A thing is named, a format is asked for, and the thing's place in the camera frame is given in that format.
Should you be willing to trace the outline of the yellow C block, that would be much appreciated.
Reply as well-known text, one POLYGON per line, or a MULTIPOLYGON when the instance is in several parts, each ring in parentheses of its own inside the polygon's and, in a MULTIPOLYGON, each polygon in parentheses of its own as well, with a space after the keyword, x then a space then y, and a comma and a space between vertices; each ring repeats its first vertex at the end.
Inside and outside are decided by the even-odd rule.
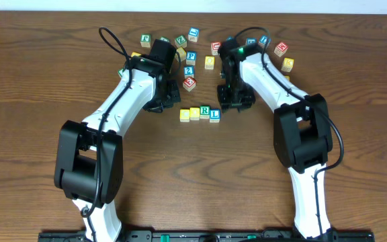
POLYGON ((190 109, 180 109, 179 120, 180 120, 180 122, 189 122, 190 121, 190 109))

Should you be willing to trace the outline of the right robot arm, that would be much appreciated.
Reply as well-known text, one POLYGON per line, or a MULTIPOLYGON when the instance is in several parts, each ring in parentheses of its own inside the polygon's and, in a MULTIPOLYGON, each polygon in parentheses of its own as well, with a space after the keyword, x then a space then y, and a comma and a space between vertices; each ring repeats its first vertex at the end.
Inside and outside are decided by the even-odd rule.
POLYGON ((246 110, 259 95, 273 112, 273 147, 291 176, 296 215, 304 239, 319 239, 330 230, 325 205, 325 171, 333 148, 327 103, 291 84, 258 44, 241 46, 234 38, 218 49, 221 76, 217 88, 223 112, 246 110))

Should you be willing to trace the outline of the blue L block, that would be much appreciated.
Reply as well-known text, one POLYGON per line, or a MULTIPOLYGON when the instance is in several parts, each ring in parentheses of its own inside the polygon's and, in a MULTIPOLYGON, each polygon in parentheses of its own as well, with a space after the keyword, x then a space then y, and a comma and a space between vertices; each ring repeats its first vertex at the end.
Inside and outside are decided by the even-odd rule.
POLYGON ((221 113, 219 109, 211 109, 210 110, 210 122, 219 122, 221 119, 221 113))

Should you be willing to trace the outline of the green R block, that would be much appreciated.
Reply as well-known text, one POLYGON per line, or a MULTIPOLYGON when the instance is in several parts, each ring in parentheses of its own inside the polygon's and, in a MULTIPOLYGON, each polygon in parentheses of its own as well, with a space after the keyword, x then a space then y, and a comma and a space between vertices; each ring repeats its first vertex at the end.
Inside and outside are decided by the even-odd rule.
POLYGON ((201 119, 210 118, 210 106, 200 106, 200 118, 201 119))

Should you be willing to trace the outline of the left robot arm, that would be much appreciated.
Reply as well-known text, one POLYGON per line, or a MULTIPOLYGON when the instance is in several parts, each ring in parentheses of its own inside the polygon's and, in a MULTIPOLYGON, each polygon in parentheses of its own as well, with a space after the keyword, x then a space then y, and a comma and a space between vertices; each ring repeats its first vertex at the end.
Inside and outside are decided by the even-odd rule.
POLYGON ((161 113, 179 102, 170 75, 175 55, 169 42, 155 41, 149 54, 126 62, 118 86, 94 113, 60 130, 54 184, 80 210, 88 241, 119 237, 114 198, 123 179, 123 137, 139 111, 161 113))

